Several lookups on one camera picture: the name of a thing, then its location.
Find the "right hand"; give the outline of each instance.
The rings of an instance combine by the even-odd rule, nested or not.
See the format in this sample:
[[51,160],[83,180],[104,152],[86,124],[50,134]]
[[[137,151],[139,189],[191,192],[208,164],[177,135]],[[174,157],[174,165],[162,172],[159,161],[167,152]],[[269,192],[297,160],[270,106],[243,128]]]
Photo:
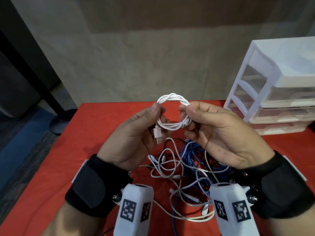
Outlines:
[[230,110],[204,102],[190,102],[179,107],[182,121],[192,122],[185,137],[200,144],[217,161],[245,169],[261,165],[274,156],[274,151],[247,123]]

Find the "blue carpet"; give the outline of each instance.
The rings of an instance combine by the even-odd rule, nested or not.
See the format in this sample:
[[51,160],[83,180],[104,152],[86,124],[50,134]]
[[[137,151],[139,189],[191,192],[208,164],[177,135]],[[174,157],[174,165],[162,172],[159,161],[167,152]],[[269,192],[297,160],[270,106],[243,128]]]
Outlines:
[[0,190],[6,185],[24,159],[49,130],[54,115],[37,108],[22,129],[0,152]]

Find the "red tablecloth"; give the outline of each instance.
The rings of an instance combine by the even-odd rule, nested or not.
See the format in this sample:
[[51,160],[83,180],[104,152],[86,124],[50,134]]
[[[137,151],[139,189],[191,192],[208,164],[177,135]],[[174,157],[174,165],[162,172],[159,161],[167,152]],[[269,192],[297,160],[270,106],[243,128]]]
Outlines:
[[[223,101],[205,101],[222,106]],[[10,214],[0,227],[0,235],[38,236],[53,219],[64,201],[64,195],[71,185],[83,161],[97,151],[103,142],[124,120],[151,106],[152,102],[133,103],[85,103],[52,147],[41,167],[15,204]],[[179,112],[177,102],[163,104],[166,116],[177,121]],[[183,131],[176,131],[172,137],[184,138]],[[308,184],[315,189],[315,134],[307,129],[301,133],[271,135],[264,139],[272,148],[286,155],[308,179]],[[154,150],[158,154],[162,146]],[[134,183],[151,185],[155,199],[169,212],[169,189],[173,187],[169,180],[153,179],[150,170],[139,168],[133,172]],[[181,205],[181,212],[196,209]],[[115,225],[118,207],[106,222],[106,228]],[[267,235],[262,220],[257,220],[262,235]],[[205,223],[175,220],[176,230],[181,235],[215,235],[220,232],[215,217]],[[166,215],[156,204],[153,205],[149,235],[173,235],[171,217]]]

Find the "left hand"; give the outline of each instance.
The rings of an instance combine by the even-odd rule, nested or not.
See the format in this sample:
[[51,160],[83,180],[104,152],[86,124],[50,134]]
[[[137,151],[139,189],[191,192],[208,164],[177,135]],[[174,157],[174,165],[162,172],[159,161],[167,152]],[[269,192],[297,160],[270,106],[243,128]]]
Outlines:
[[[154,136],[149,128],[156,124],[159,117],[163,123],[170,123],[170,120],[163,115],[164,112],[163,106],[154,103],[152,107],[136,113],[116,128],[97,156],[124,170],[134,170],[155,146]],[[170,136],[171,131],[163,130],[164,140]]]

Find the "hand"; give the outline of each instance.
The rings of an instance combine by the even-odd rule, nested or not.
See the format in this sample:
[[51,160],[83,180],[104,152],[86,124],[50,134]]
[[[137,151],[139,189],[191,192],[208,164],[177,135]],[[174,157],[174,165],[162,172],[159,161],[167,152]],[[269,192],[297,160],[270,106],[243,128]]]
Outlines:
[[247,123],[227,109],[204,102],[179,106],[182,121],[192,120],[185,136],[199,143],[217,161],[244,169],[267,162],[274,151]]
[[[136,113],[116,128],[97,156],[124,170],[134,170],[155,146],[149,128],[155,125],[159,117],[163,123],[170,123],[163,115],[164,112],[163,106],[154,103],[152,107]],[[170,131],[162,131],[163,140],[170,134]]]

